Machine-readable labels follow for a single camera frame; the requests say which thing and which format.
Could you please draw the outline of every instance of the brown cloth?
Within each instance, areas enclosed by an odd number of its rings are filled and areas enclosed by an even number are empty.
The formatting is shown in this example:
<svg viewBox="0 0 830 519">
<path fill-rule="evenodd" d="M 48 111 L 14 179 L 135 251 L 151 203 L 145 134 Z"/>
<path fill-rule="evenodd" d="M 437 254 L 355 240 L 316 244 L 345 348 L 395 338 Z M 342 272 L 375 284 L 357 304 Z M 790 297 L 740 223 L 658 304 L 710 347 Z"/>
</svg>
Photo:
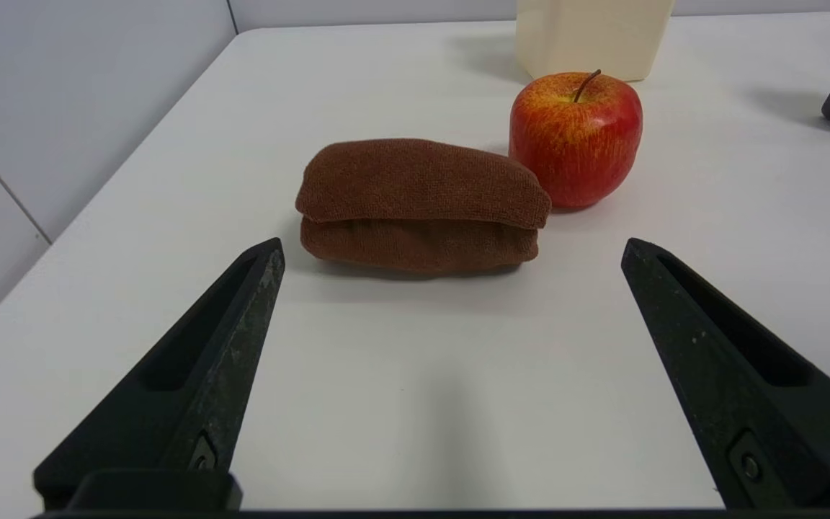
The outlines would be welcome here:
<svg viewBox="0 0 830 519">
<path fill-rule="evenodd" d="M 444 275 L 533 260 L 550 198 L 507 157 L 384 138 L 319 151 L 296 208 L 313 256 Z"/>
</svg>

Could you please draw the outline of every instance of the table surface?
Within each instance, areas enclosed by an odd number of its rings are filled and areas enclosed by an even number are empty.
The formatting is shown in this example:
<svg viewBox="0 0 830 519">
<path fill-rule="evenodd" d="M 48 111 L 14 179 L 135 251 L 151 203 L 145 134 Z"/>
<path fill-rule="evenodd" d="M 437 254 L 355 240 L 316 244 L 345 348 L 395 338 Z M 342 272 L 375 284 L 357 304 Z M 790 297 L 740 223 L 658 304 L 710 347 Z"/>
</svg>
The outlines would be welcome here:
<svg viewBox="0 0 830 519">
<path fill-rule="evenodd" d="M 830 374 L 830 13 L 677 17 L 633 86 L 625 184 L 550 217 L 508 275 L 337 268 L 293 201 L 333 141 L 505 152 L 511 22 L 241 34 L 0 305 L 0 517 L 212 280 L 280 236 L 287 273 L 233 472 L 245 507 L 715 507 L 620 273 L 672 250 Z"/>
</svg>

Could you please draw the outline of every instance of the apple stem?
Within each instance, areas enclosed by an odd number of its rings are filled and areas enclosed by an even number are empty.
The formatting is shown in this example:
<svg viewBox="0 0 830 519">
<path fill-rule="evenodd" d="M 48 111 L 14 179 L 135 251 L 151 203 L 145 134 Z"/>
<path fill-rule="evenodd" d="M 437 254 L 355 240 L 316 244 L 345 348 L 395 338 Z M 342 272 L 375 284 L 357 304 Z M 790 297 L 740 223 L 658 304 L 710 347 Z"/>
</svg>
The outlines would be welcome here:
<svg viewBox="0 0 830 519">
<path fill-rule="evenodd" d="M 599 74 L 600 74 L 600 68 L 595 70 L 594 72 L 591 73 L 590 76 L 585 78 L 585 80 L 582 82 L 582 86 L 579 86 L 579 91 L 576 92 L 576 99 L 574 99 L 573 102 L 579 102 L 579 97 L 582 96 L 582 91 L 585 89 L 587 84 L 589 84 L 591 82 L 591 79 L 595 79 L 597 77 L 597 75 L 599 75 Z"/>
</svg>

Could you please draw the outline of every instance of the beige plastic box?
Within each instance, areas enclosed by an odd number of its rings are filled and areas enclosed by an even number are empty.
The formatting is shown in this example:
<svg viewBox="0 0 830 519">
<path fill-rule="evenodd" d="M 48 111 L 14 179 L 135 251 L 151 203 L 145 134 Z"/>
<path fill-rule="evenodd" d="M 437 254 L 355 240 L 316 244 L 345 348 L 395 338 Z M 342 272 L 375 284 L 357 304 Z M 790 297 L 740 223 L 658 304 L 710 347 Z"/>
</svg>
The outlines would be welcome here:
<svg viewBox="0 0 830 519">
<path fill-rule="evenodd" d="M 535 79 L 598 68 L 644 79 L 673 7 L 674 0 L 517 0 L 517 61 Z"/>
</svg>

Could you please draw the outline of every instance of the red apple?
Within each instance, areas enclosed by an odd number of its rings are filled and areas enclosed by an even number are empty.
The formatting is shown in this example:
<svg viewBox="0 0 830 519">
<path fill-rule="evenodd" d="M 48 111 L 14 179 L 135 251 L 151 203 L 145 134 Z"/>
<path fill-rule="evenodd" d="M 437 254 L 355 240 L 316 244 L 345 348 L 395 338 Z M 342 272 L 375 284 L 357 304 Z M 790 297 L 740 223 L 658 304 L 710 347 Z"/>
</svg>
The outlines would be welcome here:
<svg viewBox="0 0 830 519">
<path fill-rule="evenodd" d="M 508 155 L 533 171 L 553 207 L 587 207 L 626 178 L 643 131 L 636 91 L 610 76 L 536 79 L 511 108 Z"/>
</svg>

